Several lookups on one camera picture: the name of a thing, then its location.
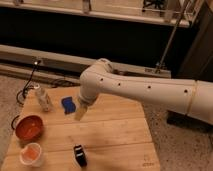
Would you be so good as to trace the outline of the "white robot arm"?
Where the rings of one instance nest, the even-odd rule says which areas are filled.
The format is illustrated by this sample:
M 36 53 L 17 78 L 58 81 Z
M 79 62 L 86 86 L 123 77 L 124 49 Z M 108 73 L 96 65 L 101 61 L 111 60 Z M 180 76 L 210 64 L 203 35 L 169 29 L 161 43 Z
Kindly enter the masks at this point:
M 167 110 L 213 125 L 212 82 L 117 75 L 111 62 L 101 58 L 80 75 L 80 106 L 93 105 L 100 93 L 162 105 Z

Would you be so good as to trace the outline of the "beige rod end effector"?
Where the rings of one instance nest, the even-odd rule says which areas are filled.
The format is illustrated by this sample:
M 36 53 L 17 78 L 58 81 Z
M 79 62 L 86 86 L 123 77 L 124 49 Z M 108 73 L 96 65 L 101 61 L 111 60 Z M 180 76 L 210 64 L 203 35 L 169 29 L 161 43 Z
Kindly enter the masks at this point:
M 75 111 L 75 116 L 74 119 L 76 121 L 80 121 L 85 113 L 88 110 L 88 104 L 84 102 L 80 97 L 77 98 L 76 101 L 76 111 Z

